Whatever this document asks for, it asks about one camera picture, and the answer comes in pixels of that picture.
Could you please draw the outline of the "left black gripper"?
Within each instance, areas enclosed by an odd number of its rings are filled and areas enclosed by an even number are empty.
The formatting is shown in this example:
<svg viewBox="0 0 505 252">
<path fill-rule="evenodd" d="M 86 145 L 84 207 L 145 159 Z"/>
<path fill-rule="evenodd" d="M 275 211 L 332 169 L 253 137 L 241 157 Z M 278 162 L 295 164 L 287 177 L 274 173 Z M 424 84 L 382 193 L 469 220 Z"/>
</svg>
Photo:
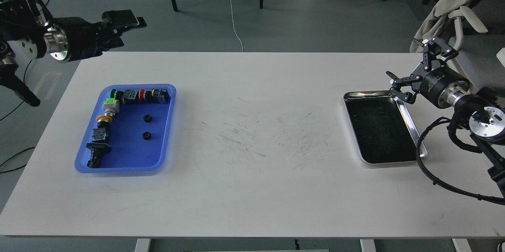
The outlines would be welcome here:
<svg viewBox="0 0 505 252">
<path fill-rule="evenodd" d="M 144 18 L 136 17 L 132 10 L 105 11 L 102 19 L 90 23 L 77 17 L 59 18 L 59 27 L 67 39 L 63 62 L 93 58 L 110 49 L 123 47 L 121 36 L 124 32 L 147 27 Z"/>
</svg>

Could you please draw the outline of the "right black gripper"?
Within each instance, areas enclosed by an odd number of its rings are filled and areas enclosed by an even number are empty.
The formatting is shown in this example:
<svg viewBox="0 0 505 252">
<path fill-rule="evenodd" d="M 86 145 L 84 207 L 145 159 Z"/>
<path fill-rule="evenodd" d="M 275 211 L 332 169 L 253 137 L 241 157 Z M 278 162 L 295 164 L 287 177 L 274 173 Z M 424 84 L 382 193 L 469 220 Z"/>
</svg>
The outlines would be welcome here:
<svg viewBox="0 0 505 252">
<path fill-rule="evenodd" d="M 422 61 L 409 77 L 399 78 L 394 73 L 386 71 L 391 78 L 389 92 L 404 103 L 414 104 L 420 91 L 420 94 L 435 107 L 440 109 L 451 107 L 447 100 L 453 88 L 460 87 L 467 91 L 470 85 L 467 78 L 449 67 L 444 67 L 447 61 L 456 58 L 459 52 L 439 37 L 422 41 L 413 39 L 413 43 L 422 47 Z M 423 78 L 415 74 L 427 75 Z M 411 87 L 412 92 L 402 92 L 402 88 L 407 86 Z"/>
</svg>

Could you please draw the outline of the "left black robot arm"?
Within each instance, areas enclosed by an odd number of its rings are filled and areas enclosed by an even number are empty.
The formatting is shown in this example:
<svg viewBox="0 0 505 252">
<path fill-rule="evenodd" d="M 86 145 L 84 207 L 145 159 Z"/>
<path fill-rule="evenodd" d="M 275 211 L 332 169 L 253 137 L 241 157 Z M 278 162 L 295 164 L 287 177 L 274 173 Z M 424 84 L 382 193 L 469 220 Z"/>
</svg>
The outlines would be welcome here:
<svg viewBox="0 0 505 252">
<path fill-rule="evenodd" d="M 51 55 L 62 63 L 101 56 L 122 47 L 121 36 L 145 28 L 144 18 L 132 11 L 106 11 L 99 22 L 78 17 L 55 18 L 42 0 L 1 0 L 1 85 L 24 103 L 37 107 L 40 100 L 16 76 L 18 64 L 10 43 L 18 43 L 32 60 Z"/>
</svg>

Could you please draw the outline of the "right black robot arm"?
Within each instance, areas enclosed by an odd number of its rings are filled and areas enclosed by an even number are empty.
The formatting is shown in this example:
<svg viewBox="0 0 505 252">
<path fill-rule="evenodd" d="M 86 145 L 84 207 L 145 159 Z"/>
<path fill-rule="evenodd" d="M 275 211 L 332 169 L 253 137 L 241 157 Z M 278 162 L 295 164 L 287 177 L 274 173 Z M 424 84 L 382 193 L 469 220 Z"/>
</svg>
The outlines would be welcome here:
<svg viewBox="0 0 505 252">
<path fill-rule="evenodd" d="M 430 124 L 415 143 L 415 153 L 419 168 L 434 185 L 481 201 L 504 205 L 504 198 L 484 196 L 454 187 L 436 177 L 421 159 L 420 148 L 424 138 L 436 126 L 447 124 L 448 136 L 453 144 L 471 153 L 483 153 L 491 161 L 488 169 L 490 178 L 499 189 L 504 189 L 505 162 L 493 145 L 504 144 L 504 108 L 497 103 L 494 89 L 483 87 L 471 93 L 471 82 L 454 71 L 447 62 L 458 56 L 456 47 L 439 37 L 418 41 L 423 49 L 423 60 L 410 76 L 399 78 L 390 71 L 390 92 L 409 104 L 415 102 L 418 94 L 424 96 L 436 108 L 453 108 L 451 118 L 439 117 Z"/>
</svg>

